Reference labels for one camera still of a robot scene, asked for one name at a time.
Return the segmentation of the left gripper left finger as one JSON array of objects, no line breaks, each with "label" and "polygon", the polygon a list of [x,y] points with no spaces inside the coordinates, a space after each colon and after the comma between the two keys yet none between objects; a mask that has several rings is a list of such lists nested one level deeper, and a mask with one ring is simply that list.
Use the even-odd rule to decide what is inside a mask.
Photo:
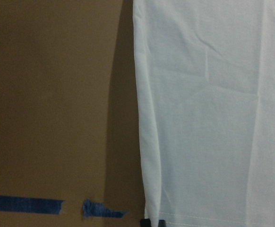
[{"label": "left gripper left finger", "polygon": [[140,227],[151,227],[151,220],[149,218],[143,218],[140,220]]}]

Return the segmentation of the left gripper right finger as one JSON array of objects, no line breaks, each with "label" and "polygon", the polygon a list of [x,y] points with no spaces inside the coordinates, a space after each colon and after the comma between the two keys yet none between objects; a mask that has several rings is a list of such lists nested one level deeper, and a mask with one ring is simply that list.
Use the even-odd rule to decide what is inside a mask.
[{"label": "left gripper right finger", "polygon": [[158,227],[166,227],[166,221],[163,219],[159,220]]}]

